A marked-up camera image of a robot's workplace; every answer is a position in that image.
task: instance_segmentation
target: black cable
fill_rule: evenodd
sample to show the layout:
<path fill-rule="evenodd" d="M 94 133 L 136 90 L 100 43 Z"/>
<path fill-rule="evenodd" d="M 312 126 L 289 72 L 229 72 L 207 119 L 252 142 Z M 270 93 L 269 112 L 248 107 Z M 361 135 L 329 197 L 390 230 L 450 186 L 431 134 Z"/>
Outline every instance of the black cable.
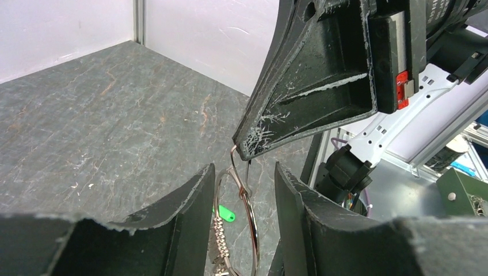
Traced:
<path fill-rule="evenodd" d="M 354 207 L 356 207 L 356 204 L 359 200 L 359 195 L 361 193 L 356 193 L 356 195 L 354 196 L 354 200 L 352 201 L 352 204 L 351 204 L 351 208 L 349 208 L 349 210 L 354 210 Z"/>

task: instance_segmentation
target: green key tag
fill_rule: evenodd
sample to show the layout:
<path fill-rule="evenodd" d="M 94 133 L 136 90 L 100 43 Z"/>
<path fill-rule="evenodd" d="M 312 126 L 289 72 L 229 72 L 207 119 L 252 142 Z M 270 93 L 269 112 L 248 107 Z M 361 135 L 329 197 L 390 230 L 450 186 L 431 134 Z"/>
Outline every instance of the green key tag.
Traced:
<path fill-rule="evenodd" d="M 235 220 L 235 214 L 231 210 L 225 208 L 222 205 L 219 205 L 219 214 L 220 214 L 220 217 L 228 223 L 231 223 Z"/>

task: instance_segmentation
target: white panel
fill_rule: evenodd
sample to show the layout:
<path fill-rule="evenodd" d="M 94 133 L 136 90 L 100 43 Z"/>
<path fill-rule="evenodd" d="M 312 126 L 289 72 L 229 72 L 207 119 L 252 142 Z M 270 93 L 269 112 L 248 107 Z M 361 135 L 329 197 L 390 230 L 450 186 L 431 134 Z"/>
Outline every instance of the white panel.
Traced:
<path fill-rule="evenodd" d="M 1 0 L 0 83 L 130 40 L 132 0 Z"/>
<path fill-rule="evenodd" d="M 146 45 L 250 95 L 275 31 L 279 0 L 147 1 Z"/>

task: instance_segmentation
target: gray work surface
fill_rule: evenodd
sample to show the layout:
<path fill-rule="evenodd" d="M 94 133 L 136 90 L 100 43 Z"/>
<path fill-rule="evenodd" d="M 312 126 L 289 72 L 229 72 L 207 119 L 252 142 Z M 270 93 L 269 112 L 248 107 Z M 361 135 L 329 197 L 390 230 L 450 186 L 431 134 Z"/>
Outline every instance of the gray work surface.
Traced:
<path fill-rule="evenodd" d="M 207 163 L 228 167 L 231 136 L 247 100 L 131 41 L 4 83 L 0 212 L 84 212 L 120 220 Z M 279 240 L 275 161 L 300 175 L 309 145 L 310 139 L 294 142 L 251 165 L 260 275 L 267 274 Z M 244 164 L 238 167 L 243 175 Z M 222 194 L 222 204 L 236 214 L 225 224 L 231 260 L 249 275 L 245 211 L 233 183 Z"/>

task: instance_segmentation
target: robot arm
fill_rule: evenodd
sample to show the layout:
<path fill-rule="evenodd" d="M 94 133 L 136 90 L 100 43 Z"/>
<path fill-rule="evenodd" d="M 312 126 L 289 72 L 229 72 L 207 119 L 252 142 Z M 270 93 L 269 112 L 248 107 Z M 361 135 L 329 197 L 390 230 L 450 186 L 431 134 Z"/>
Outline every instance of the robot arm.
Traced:
<path fill-rule="evenodd" d="M 376 167 L 390 143 L 422 110 L 451 91 L 458 81 L 448 80 L 449 73 L 428 64 L 420 73 L 420 92 L 409 99 L 408 107 L 393 114 L 379 113 L 356 137 L 349 141 L 351 153 L 362 162 Z"/>
<path fill-rule="evenodd" d="M 326 174 L 315 189 L 340 203 L 347 194 L 359 195 L 371 183 L 369 173 L 407 125 L 440 96 L 451 91 L 459 82 L 449 80 L 449 73 L 428 64 L 420 74 L 420 92 L 409 99 L 409 105 L 393 114 L 379 113 L 361 132 L 329 157 Z"/>

